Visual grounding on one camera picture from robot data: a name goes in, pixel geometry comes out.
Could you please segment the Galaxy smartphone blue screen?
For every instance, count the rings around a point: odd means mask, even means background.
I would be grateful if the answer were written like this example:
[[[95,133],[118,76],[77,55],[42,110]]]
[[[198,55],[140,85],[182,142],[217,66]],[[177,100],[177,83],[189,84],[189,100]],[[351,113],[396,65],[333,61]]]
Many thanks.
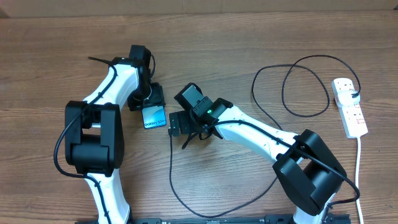
[[[167,124],[164,106],[151,106],[142,110],[145,129],[158,128]]]

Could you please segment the white charger adapter plug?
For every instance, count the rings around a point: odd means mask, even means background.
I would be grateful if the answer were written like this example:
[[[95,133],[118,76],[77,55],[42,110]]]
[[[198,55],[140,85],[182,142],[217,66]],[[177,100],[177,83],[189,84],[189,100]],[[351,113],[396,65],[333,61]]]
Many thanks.
[[[339,91],[335,96],[336,104],[339,108],[354,106],[360,102],[360,94],[355,90]]]

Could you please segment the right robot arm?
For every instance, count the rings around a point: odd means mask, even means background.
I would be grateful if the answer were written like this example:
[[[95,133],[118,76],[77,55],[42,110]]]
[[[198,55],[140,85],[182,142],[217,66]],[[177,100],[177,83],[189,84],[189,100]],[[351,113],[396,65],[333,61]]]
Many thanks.
[[[222,98],[211,101],[187,84],[175,95],[182,111],[170,114],[173,136],[216,136],[249,148],[267,159],[285,194],[296,205],[294,223],[325,223],[331,201],[346,172],[321,137],[306,129],[295,134],[273,128]]]

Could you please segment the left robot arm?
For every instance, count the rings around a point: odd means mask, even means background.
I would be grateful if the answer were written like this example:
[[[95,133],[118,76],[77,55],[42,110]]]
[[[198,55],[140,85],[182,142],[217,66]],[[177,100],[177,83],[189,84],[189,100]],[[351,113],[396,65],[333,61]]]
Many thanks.
[[[66,162],[75,168],[72,177],[85,180],[91,190],[98,211],[95,223],[133,223],[119,173],[125,151],[121,112],[125,106],[141,112],[144,129],[165,126],[164,94],[151,80],[155,58],[145,46],[132,45],[127,57],[103,63],[108,73],[97,89],[67,103],[53,159],[63,142]]]

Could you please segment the white power strip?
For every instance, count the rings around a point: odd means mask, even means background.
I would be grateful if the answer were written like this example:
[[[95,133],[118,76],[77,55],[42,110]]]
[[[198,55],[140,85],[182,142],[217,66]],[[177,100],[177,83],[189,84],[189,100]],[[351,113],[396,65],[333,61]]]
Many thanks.
[[[334,79],[331,83],[331,87],[333,90],[334,98],[339,91],[355,90],[353,82],[349,78]],[[342,108],[338,107],[338,110],[347,138],[360,138],[361,136],[368,133],[368,128],[359,103],[354,106]]]

